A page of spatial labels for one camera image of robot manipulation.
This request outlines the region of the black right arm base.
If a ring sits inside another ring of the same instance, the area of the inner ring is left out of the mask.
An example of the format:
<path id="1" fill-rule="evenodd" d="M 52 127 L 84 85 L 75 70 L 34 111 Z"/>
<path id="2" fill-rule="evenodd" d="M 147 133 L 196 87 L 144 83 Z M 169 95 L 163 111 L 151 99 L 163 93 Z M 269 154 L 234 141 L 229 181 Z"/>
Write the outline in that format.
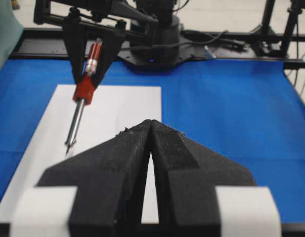
<path id="1" fill-rule="evenodd" d="M 196 41 L 183 37 L 183 25 L 176 14 L 184 6 L 179 0 L 136 0 L 136 9 L 158 20 L 153 43 L 147 46 L 126 41 L 118 57 L 132 67 L 150 70 L 172 68 L 189 59 L 203 59 L 206 46 L 219 37 Z"/>

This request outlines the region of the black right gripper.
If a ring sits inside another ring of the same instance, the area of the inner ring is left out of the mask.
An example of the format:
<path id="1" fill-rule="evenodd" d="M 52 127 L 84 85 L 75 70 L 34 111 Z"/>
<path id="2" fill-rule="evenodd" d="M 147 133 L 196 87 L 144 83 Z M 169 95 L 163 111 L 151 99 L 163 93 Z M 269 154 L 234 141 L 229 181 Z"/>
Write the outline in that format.
<path id="1" fill-rule="evenodd" d="M 105 33 L 96 73 L 92 84 L 97 88 L 107 70 L 121 50 L 126 37 L 126 22 L 117 21 L 113 27 L 99 25 L 108 16 L 117 16 L 156 26 L 158 20 L 130 6 L 126 0 L 57 0 L 56 3 L 69 7 L 62 16 L 51 13 L 51 0 L 37 0 L 34 9 L 34 23 L 44 23 L 62 27 L 63 39 L 72 66 L 75 84 L 81 81 L 86 49 L 86 32 Z"/>

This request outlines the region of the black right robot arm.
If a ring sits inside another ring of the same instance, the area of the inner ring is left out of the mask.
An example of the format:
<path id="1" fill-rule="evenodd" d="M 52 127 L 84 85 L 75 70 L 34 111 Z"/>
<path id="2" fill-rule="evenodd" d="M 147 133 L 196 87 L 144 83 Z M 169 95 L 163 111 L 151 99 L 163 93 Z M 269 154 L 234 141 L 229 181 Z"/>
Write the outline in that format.
<path id="1" fill-rule="evenodd" d="M 89 35 L 100 37 L 99 66 L 92 76 L 98 87 L 107 70 L 122 52 L 131 54 L 128 62 L 137 67 L 162 70 L 181 63 L 179 18 L 174 0 L 61 0 L 70 7 L 67 16 L 51 13 L 51 1 L 38 0 L 34 22 L 60 26 L 76 83 L 82 81 L 82 66 Z"/>

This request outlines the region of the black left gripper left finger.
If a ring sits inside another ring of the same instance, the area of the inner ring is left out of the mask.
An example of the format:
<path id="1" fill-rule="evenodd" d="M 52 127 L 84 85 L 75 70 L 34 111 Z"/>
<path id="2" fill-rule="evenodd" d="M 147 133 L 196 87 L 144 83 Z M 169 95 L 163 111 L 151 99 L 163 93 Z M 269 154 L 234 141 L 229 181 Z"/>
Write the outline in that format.
<path id="1" fill-rule="evenodd" d="M 12 237 L 127 236 L 141 223 L 151 120 L 47 168 L 19 200 Z"/>

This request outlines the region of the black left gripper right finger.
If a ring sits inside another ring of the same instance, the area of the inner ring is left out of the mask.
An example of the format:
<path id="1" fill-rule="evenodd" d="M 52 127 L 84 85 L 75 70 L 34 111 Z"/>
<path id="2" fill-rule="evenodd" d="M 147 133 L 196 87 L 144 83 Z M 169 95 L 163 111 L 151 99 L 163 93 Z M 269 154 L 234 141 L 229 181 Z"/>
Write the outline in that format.
<path id="1" fill-rule="evenodd" d="M 267 187 L 250 170 L 180 132 L 151 122 L 160 224 L 173 237 L 279 237 Z"/>

